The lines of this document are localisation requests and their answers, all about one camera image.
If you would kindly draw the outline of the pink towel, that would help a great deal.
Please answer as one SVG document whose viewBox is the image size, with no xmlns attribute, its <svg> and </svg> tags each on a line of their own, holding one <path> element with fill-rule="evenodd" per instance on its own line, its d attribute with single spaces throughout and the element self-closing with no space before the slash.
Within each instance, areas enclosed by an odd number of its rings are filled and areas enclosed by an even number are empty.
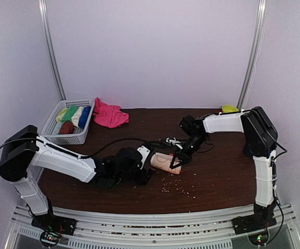
<svg viewBox="0 0 300 249">
<path fill-rule="evenodd" d="M 116 128 L 129 122 L 129 114 L 121 111 L 118 105 L 108 105 L 100 100 L 95 99 L 93 109 L 94 122 L 107 128 Z"/>
</svg>

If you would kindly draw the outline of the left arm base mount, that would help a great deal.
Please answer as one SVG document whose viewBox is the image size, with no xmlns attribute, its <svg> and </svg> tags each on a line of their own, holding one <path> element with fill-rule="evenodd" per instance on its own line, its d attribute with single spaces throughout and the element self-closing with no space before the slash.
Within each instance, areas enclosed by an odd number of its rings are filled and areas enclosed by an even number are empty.
<svg viewBox="0 0 300 249">
<path fill-rule="evenodd" d="M 35 216 L 32 219 L 31 225 L 33 227 L 41 228 L 45 231 L 50 231 L 58 234 L 65 234 L 72 236 L 76 228 L 77 221 L 72 218 L 61 216 Z"/>
</svg>

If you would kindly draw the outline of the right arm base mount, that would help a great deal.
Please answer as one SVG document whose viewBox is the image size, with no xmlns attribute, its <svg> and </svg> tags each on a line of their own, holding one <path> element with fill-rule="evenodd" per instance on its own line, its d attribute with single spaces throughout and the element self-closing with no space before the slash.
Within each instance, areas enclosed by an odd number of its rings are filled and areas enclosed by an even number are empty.
<svg viewBox="0 0 300 249">
<path fill-rule="evenodd" d="M 235 235 L 254 232 L 257 230 L 265 229 L 269 226 L 277 224 L 275 218 L 270 218 L 268 221 L 262 219 L 257 220 L 256 215 L 238 216 L 231 220 Z"/>
</svg>

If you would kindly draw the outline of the orange bunny pattern towel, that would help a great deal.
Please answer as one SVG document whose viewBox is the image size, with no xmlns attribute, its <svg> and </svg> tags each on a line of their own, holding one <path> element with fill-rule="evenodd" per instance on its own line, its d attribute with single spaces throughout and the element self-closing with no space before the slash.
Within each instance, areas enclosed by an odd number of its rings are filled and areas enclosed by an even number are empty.
<svg viewBox="0 0 300 249">
<path fill-rule="evenodd" d="M 154 153 L 150 159 L 151 166 L 169 172 L 171 174 L 179 175 L 181 172 L 181 166 L 171 169 L 170 164 L 173 159 L 172 155 L 167 155 L 163 153 Z"/>
</svg>

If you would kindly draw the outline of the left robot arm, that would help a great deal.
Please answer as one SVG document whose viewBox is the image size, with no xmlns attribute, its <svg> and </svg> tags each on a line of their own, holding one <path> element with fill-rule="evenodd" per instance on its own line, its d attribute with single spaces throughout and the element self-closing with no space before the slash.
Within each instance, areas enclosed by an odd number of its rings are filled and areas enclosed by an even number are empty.
<svg viewBox="0 0 300 249">
<path fill-rule="evenodd" d="M 151 144 L 144 142 L 139 148 L 122 148 L 103 159 L 82 155 L 50 142 L 38 134 L 36 126 L 28 125 L 0 146 L 0 177 L 14 186 L 40 227 L 54 230 L 60 225 L 59 219 L 29 166 L 50 169 L 107 189 L 125 181 L 147 185 L 154 173 L 144 167 L 151 152 Z"/>
</svg>

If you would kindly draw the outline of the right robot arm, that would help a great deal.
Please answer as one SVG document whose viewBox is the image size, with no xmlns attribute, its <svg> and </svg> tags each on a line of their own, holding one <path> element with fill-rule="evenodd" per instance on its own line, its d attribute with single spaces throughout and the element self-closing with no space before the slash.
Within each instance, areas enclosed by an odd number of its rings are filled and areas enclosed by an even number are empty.
<svg viewBox="0 0 300 249">
<path fill-rule="evenodd" d="M 244 134 L 243 152 L 253 158 L 256 173 L 254 214 L 250 217 L 250 225 L 261 229 L 273 217 L 277 181 L 275 164 L 278 133 L 265 111 L 257 106 L 228 114 L 211 114 L 199 118 L 186 116 L 181 120 L 180 127 L 189 137 L 174 151 L 171 169 L 190 163 L 193 153 L 212 133 Z"/>
</svg>

